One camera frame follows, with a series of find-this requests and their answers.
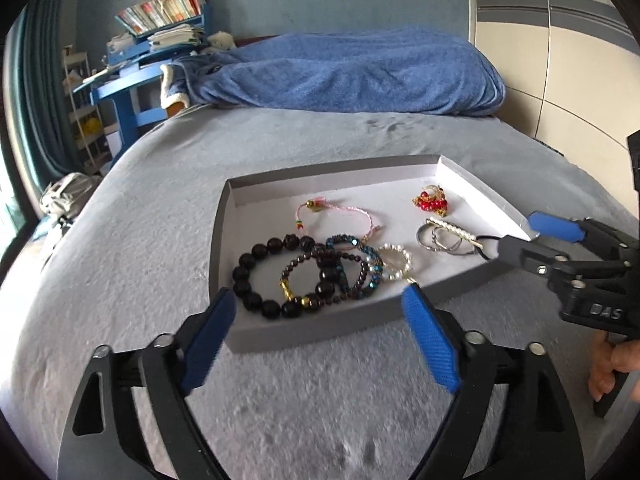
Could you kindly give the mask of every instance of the brown beaded bracelet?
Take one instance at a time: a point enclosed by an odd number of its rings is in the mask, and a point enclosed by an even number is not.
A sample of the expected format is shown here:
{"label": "brown beaded bracelet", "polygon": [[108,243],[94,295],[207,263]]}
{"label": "brown beaded bracelet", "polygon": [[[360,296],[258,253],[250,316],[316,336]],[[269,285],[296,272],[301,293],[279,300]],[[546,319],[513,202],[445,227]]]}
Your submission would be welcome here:
{"label": "brown beaded bracelet", "polygon": [[[289,287],[289,275],[299,264],[302,264],[312,258],[343,258],[345,260],[351,260],[360,263],[360,267],[362,268],[362,270],[360,271],[360,275],[355,284],[346,292],[342,292],[334,296],[335,285],[329,280],[320,280],[320,282],[316,285],[315,293],[307,294],[306,296],[302,296],[301,298],[296,297]],[[357,298],[360,291],[362,290],[362,286],[365,280],[367,279],[368,270],[369,267],[367,263],[364,262],[363,259],[356,254],[349,254],[344,251],[335,251],[325,248],[315,248],[311,252],[304,253],[301,256],[298,256],[297,258],[294,258],[290,261],[289,265],[287,265],[282,271],[280,286],[285,298],[287,298],[287,302],[299,303],[302,308],[305,308],[310,312],[316,312],[323,305],[340,303],[343,300]]]}

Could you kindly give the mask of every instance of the teal curtain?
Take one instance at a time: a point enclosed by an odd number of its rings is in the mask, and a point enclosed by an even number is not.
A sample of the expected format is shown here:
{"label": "teal curtain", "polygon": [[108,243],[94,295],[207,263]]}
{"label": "teal curtain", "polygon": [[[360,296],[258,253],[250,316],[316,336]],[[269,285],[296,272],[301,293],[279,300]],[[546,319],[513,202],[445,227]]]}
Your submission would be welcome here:
{"label": "teal curtain", "polygon": [[40,192],[50,182],[82,171],[65,108],[59,12],[60,0],[30,0],[7,37],[5,53],[12,90],[5,98]]}

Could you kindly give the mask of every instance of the white fleece trim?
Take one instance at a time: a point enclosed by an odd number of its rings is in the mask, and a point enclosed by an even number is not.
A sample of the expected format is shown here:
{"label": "white fleece trim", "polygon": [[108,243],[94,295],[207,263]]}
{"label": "white fleece trim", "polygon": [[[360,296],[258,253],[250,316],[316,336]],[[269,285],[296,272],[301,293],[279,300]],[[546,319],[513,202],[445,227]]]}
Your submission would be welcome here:
{"label": "white fleece trim", "polygon": [[174,69],[170,65],[160,65],[162,70],[162,82],[160,83],[160,106],[167,110],[167,108],[176,103],[182,103],[185,108],[189,108],[190,101],[189,96],[183,93],[175,93],[167,95],[171,83],[174,82]]}

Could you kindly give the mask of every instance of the screw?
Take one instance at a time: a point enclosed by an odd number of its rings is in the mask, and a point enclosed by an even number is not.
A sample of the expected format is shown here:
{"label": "screw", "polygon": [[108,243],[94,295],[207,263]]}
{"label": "screw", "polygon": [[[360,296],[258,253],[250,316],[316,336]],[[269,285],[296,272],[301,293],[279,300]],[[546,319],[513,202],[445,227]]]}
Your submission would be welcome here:
{"label": "screw", "polygon": [[100,345],[94,350],[94,357],[97,359],[107,357],[109,352],[111,352],[111,347],[109,345]]}
{"label": "screw", "polygon": [[465,334],[465,339],[468,343],[471,343],[472,345],[481,345],[482,343],[485,342],[484,336],[481,333],[476,332],[475,330],[472,330],[471,332],[467,332]]}
{"label": "screw", "polygon": [[154,348],[165,348],[174,342],[173,334],[160,334],[154,339]]}
{"label": "screw", "polygon": [[543,347],[540,343],[531,343],[529,345],[529,351],[535,355],[544,355],[546,354],[545,347]]}

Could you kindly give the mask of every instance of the white plush toy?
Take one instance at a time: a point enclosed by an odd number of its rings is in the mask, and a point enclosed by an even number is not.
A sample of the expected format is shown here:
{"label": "white plush toy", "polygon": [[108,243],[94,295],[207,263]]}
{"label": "white plush toy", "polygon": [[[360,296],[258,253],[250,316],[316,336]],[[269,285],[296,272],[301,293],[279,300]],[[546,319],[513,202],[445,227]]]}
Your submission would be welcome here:
{"label": "white plush toy", "polygon": [[216,54],[223,50],[231,50],[236,47],[234,37],[228,32],[216,32],[207,38],[209,46],[206,47],[201,54]]}

